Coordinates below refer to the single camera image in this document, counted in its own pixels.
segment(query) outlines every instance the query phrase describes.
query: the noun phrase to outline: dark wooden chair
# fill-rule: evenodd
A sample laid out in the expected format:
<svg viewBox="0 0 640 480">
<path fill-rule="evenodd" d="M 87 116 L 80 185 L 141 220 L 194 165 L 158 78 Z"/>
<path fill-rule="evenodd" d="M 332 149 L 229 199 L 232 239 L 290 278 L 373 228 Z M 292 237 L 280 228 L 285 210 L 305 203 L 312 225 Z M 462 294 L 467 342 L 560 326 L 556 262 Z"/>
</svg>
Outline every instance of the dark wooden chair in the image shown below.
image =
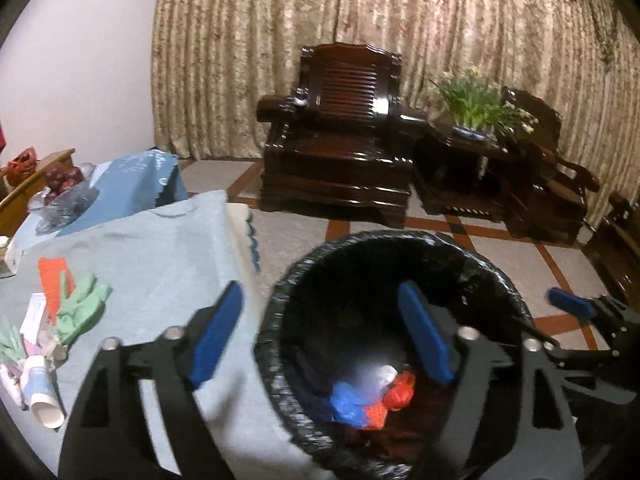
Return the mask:
<svg viewBox="0 0 640 480">
<path fill-rule="evenodd" d="M 303 47 L 293 95 L 266 96 L 257 119 L 271 123 L 260 207 L 292 200 L 373 208 L 404 225 L 412 143 L 424 124 L 398 102 L 401 59 L 368 45 Z"/>
<path fill-rule="evenodd" d="M 620 193 L 609 197 L 612 211 L 605 217 L 583 252 L 607 290 L 640 310 L 640 210 Z"/>
<path fill-rule="evenodd" d="M 587 214 L 587 190 L 600 190 L 586 168 L 558 155 L 562 121 L 542 99 L 528 92 L 502 89 L 504 102 L 538 119 L 530 136 L 520 136 L 523 164 L 512 168 L 504 222 L 517 237 L 573 244 Z"/>
</svg>

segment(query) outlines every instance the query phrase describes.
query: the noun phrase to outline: rubber glove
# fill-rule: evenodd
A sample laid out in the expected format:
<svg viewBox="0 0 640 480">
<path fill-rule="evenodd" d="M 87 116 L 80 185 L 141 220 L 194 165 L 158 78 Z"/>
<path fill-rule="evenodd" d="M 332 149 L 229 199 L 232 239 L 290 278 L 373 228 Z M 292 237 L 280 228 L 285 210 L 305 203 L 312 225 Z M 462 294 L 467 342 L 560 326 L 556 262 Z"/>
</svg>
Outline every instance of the rubber glove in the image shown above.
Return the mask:
<svg viewBox="0 0 640 480">
<path fill-rule="evenodd" d="M 17 365 L 27 358 L 27 352 L 24 351 L 22 345 L 22 335 L 16 326 L 9 325 L 6 316 L 4 317 L 4 328 L 4 333 L 0 332 L 0 362 L 9 359 Z"/>
<path fill-rule="evenodd" d="M 84 332 L 90 330 L 102 317 L 104 302 L 111 287 L 96 280 L 94 274 L 76 283 L 76 289 L 67 294 L 66 272 L 60 272 L 60 310 L 56 316 L 56 336 L 63 346 L 69 346 Z"/>
</svg>

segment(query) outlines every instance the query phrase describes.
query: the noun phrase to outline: orange cloth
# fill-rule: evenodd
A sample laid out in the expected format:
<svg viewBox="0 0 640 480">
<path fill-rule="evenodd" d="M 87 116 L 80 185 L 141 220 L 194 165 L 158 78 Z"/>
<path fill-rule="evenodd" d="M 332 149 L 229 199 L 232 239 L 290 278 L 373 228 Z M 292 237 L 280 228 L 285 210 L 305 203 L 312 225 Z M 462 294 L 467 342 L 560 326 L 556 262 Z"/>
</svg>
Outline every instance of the orange cloth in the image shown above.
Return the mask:
<svg viewBox="0 0 640 480">
<path fill-rule="evenodd" d="M 388 392 L 382 397 L 382 403 L 392 412 L 406 408 L 414 398 L 415 375 L 403 372 L 395 378 Z"/>
<path fill-rule="evenodd" d="M 385 408 L 385 405 L 382 404 L 381 400 L 373 406 L 367 406 L 364 409 L 364 412 L 367 414 L 370 421 L 370 424 L 365 428 L 365 430 L 381 430 L 385 427 L 386 414 L 388 413 L 388 410 Z"/>
<path fill-rule="evenodd" d="M 66 272 L 66 282 L 68 285 L 67 295 L 76 288 L 74 277 L 66 266 L 64 258 L 40 258 L 38 260 L 38 271 L 40 272 L 40 283 L 44 296 L 47 299 L 47 315 L 51 324 L 56 323 L 56 314 L 60 310 L 60 271 Z"/>
</svg>

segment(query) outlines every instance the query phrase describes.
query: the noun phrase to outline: green plant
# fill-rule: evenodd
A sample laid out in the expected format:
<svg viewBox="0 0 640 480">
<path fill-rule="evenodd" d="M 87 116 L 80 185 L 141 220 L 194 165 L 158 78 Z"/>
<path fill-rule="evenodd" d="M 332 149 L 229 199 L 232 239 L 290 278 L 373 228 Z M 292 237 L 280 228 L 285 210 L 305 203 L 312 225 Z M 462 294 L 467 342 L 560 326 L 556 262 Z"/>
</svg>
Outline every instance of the green plant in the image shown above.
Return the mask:
<svg viewBox="0 0 640 480">
<path fill-rule="evenodd" d="M 527 133 L 537 121 L 528 112 L 509 103 L 500 103 L 500 89 L 476 67 L 460 73 L 445 72 L 437 82 L 429 80 L 449 105 L 458 126 L 480 131 L 493 127 L 507 135 L 510 128 L 521 124 Z"/>
</svg>

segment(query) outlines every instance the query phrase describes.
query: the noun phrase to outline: paper cup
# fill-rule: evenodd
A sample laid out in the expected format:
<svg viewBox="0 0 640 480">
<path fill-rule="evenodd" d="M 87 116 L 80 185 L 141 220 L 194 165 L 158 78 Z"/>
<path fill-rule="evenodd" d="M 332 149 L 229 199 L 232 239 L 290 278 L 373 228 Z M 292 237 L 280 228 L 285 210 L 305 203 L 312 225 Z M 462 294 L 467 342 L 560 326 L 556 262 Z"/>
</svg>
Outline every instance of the paper cup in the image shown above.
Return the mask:
<svg viewBox="0 0 640 480">
<path fill-rule="evenodd" d="M 59 428 L 65 421 L 58 396 L 44 356 L 34 355 L 25 361 L 20 377 L 24 400 L 33 416 L 46 428 Z"/>
</svg>

